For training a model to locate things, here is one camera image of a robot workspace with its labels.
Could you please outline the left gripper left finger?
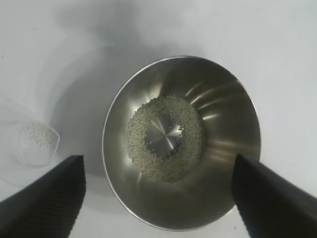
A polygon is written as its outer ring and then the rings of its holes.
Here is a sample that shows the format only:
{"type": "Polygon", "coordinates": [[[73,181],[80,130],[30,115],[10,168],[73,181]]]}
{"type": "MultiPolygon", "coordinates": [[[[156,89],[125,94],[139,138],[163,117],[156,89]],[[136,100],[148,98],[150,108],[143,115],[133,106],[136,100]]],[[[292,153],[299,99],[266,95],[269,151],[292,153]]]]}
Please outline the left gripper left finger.
{"type": "Polygon", "coordinates": [[[0,203],[2,238],[67,238],[86,193],[84,157],[73,155],[0,203]]]}

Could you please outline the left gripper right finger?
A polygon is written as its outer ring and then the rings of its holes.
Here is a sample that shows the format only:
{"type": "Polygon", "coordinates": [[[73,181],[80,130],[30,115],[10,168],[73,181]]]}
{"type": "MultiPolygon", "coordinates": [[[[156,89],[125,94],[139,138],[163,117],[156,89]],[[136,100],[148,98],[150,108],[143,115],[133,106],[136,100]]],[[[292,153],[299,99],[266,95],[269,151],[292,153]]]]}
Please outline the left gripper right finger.
{"type": "Polygon", "coordinates": [[[317,199],[261,162],[238,154],[231,192],[250,237],[317,236],[317,199]]]}

